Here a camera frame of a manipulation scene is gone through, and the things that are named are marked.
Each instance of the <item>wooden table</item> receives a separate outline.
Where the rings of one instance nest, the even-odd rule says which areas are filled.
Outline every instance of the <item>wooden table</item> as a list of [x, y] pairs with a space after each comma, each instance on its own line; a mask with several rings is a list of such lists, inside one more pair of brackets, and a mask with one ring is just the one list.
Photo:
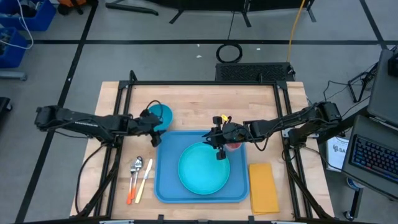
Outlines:
[[[293, 112], [307, 106], [303, 83], [288, 83], [290, 104]], [[99, 94], [95, 114], [112, 114], [118, 82], [104, 82]], [[282, 109], [285, 113], [283, 93]], [[274, 119], [277, 117], [275, 98], [271, 86], [205, 86], [205, 85], [141, 85], [134, 86], [129, 112], [138, 116], [151, 100], [159, 100], [171, 107], [174, 120], [171, 130], [204, 129], [213, 126], [212, 117], [221, 114], [230, 115], [233, 121], [254, 119]], [[308, 139], [307, 145], [318, 149], [316, 141]], [[97, 147], [97, 140], [89, 140], [86, 148], [87, 158]], [[277, 188], [279, 213], [255, 216], [256, 220], [293, 220], [292, 199], [290, 196], [288, 175], [285, 162], [280, 157], [282, 141], [280, 133], [274, 133], [264, 152], [258, 151], [253, 144], [246, 143], [248, 164], [271, 163]], [[90, 200], [99, 186], [105, 150], [97, 153], [86, 165], [80, 182], [80, 209]], [[303, 169], [309, 191], [325, 211], [334, 216], [328, 187], [318, 154], [301, 150]], [[124, 138], [123, 152], [119, 166], [118, 181], [113, 204], [113, 219], [157, 219], [163, 214], [166, 220], [247, 220], [252, 215], [250, 196], [240, 203], [185, 203], [167, 204], [158, 201], [154, 195], [155, 166], [149, 174], [140, 204], [126, 205], [129, 188], [130, 164], [137, 156], [142, 156], [146, 164], [150, 158], [156, 164], [156, 149], [150, 144], [149, 136]], [[138, 185], [144, 176], [139, 173]], [[305, 216], [301, 191], [297, 188], [301, 216]], [[108, 191], [104, 194], [101, 214], [105, 213]]]

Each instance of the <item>knife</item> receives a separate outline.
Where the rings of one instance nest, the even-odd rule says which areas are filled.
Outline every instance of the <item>knife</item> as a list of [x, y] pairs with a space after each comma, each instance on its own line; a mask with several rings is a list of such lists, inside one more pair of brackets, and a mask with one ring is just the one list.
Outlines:
[[136, 203], [139, 203], [139, 201], [141, 200], [142, 192], [144, 191], [145, 180], [148, 179], [150, 168], [152, 168], [152, 159], [149, 160], [141, 186], [139, 186], [138, 194], [135, 201]]

